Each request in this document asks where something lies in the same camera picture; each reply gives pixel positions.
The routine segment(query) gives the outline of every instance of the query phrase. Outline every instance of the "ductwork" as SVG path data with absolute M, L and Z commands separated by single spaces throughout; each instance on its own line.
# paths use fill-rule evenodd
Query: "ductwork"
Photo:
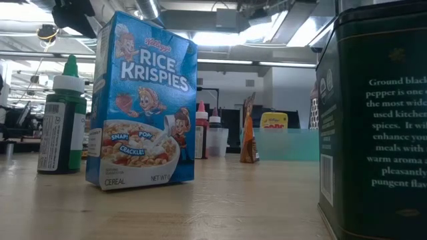
M 160 15 L 160 5 L 157 0 L 135 0 L 139 14 L 144 20 L 153 20 Z

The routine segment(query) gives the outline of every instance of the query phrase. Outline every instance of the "snack bag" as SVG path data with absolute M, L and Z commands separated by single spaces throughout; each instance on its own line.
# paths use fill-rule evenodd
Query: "snack bag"
M 116 12 L 98 35 L 87 181 L 192 180 L 196 79 L 194 43 Z
M 244 102 L 244 132 L 243 132 L 243 145 L 240 150 L 241 163 L 255 163 L 260 160 L 258 150 L 256 149 L 254 126 L 252 122 L 252 107 L 254 105 L 255 93 L 248 97 Z

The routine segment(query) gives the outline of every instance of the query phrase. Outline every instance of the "wooden table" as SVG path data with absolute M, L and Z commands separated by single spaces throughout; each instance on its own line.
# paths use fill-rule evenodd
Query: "wooden table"
M 195 181 L 103 192 L 38 175 L 37 154 L 0 159 L 0 239 L 330 240 L 316 209 L 318 163 L 196 160 Z

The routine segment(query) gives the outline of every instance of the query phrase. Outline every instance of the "cereal bowl illustration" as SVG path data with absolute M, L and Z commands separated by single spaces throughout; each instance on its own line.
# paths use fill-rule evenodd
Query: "cereal bowl illustration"
M 137 171 L 138 175 L 165 175 L 166 183 L 180 154 L 177 141 L 168 132 L 169 129 L 162 131 L 136 121 L 106 120 L 101 162 L 108 167 Z

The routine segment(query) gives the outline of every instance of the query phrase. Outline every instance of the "ceiling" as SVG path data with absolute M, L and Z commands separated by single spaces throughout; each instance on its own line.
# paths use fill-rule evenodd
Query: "ceiling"
M 94 55 L 96 41 L 80 36 L 79 33 L 72 29 L 63 29 L 58 32 L 58 38 L 48 49 L 46 43 L 42 42 L 36 36 L 36 30 L 42 24 L 53 24 L 53 18 L 50 14 L 50 9 L 54 5 L 54 0 L 32 0 L 29 4 L 14 4 L 2 3 L 0 0 L 0 51 L 14 52 L 37 52 L 42 53 L 72 53 Z M 244 0 L 242 3 L 241 12 L 239 14 L 249 15 L 256 7 L 263 7 L 267 2 L 270 4 L 285 4 L 287 1 L 262 1 L 262 0 Z M 91 20 L 95 25 L 101 27 L 105 22 L 109 21 L 115 10 L 127 11 L 129 14 L 135 14 L 136 6 L 134 0 L 91 0 L 96 16 Z M 163 7 L 162 15 L 169 12 L 169 16 L 177 16 L 173 21 L 176 26 L 179 21 L 184 26 L 185 19 L 191 16 L 198 16 L 195 11 L 203 11 L 202 15 L 211 16 L 218 9 L 236 9 L 238 1 L 206 1 L 206 0 L 159 0 L 159 4 Z M 334 16 L 334 0 L 320 0 L 319 3 L 310 11 L 310 16 L 307 16 L 302 21 L 302 26 L 296 28 L 296 33 L 292 33 L 297 37 L 299 43 L 296 47 L 287 47 L 285 43 L 268 44 L 259 42 L 243 43 L 233 46 L 203 46 L 198 47 L 198 58 L 200 59 L 231 59 L 231 60 L 248 60 L 248 61 L 268 61 L 268 62 L 296 62 L 296 63 L 316 63 L 316 53 L 306 46 L 318 33 L 318 31 Z M 203 21 L 208 23 L 206 19 L 201 18 L 198 27 L 203 28 Z M 182 29 L 175 31 L 177 34 L 186 34 L 189 37 L 194 37 L 197 34 L 195 29 Z M 265 31 L 266 33 L 272 28 L 271 25 Z M 286 29 L 280 30 L 281 33 L 286 32 Z M 11 89 L 9 94 L 9 104 L 16 104 L 20 98 L 40 99 L 43 102 L 46 94 L 50 92 L 53 76 L 59 74 L 63 70 L 64 60 L 58 59 L 52 61 L 45 59 L 42 64 L 38 58 L 28 57 L 12 57 L 8 55 L 0 55 L 0 59 L 12 61 L 14 69 L 12 75 Z M 93 63 L 78 63 L 79 75 L 87 80 L 88 83 L 93 81 Z M 39 84 L 30 84 L 31 76 L 36 72 L 40 75 Z M 222 65 L 212 63 L 200 63 L 199 71 L 237 71 L 237 72 L 256 72 L 263 77 L 269 67 L 261 66 L 243 66 L 243 65 Z M 86 86 L 87 99 L 91 100 L 91 85 Z

